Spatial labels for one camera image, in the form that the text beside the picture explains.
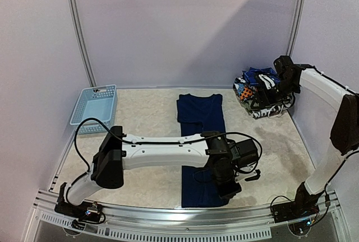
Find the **blue plaid flannel shirt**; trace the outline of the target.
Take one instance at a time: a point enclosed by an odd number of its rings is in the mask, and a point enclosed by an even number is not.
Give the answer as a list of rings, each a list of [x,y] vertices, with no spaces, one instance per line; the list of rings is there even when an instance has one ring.
[[[275,70],[272,68],[253,68],[250,67],[247,71],[242,71],[242,78],[251,86],[260,86],[263,82],[270,87],[280,83],[280,79]]]

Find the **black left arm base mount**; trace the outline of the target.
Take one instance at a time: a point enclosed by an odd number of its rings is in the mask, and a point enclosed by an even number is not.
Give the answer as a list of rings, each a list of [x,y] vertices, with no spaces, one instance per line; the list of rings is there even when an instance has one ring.
[[[60,186],[59,196],[56,201],[54,211],[61,215],[73,217],[78,222],[99,225],[106,221],[103,206],[97,202],[83,201],[80,205],[73,205],[67,201],[67,183]]]

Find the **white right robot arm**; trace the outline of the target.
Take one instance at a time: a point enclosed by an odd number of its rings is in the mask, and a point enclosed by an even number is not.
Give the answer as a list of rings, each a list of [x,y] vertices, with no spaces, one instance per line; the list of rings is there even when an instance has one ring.
[[[263,145],[262,176],[257,186],[268,197],[293,197],[301,182],[319,170],[328,154],[336,112],[308,89],[280,117],[256,120],[254,131]]]

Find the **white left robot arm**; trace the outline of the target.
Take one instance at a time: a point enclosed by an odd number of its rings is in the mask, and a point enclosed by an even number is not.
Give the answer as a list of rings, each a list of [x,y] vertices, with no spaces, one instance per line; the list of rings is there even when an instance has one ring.
[[[241,191],[232,160],[223,133],[151,138],[124,135],[122,127],[112,127],[88,169],[70,185],[61,185],[61,206],[71,216],[79,216],[84,200],[92,194],[121,188],[126,170],[153,166],[208,167],[220,198],[231,199]]]

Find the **navy cartoon print t-shirt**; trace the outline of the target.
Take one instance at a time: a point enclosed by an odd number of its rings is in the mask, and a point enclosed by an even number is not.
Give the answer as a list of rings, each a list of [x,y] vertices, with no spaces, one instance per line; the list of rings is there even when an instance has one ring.
[[[182,136],[191,136],[208,131],[225,132],[222,109],[223,96],[213,94],[198,97],[191,94],[180,95],[177,100],[177,121]],[[183,208],[213,208],[228,204],[219,197],[211,179],[208,167],[182,166],[181,206]]]

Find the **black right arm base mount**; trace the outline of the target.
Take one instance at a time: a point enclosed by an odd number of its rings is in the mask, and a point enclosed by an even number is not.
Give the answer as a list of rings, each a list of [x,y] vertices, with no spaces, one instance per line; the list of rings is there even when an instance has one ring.
[[[325,197],[326,207],[330,206],[329,194],[326,190],[322,190],[318,194],[310,194],[305,187],[305,183],[301,183],[297,188],[294,200],[288,199],[284,203],[274,204],[278,198],[285,198],[285,196],[275,197],[270,204],[270,212],[274,218],[275,223],[291,221],[311,215],[318,216],[320,209],[318,205],[319,198]]]

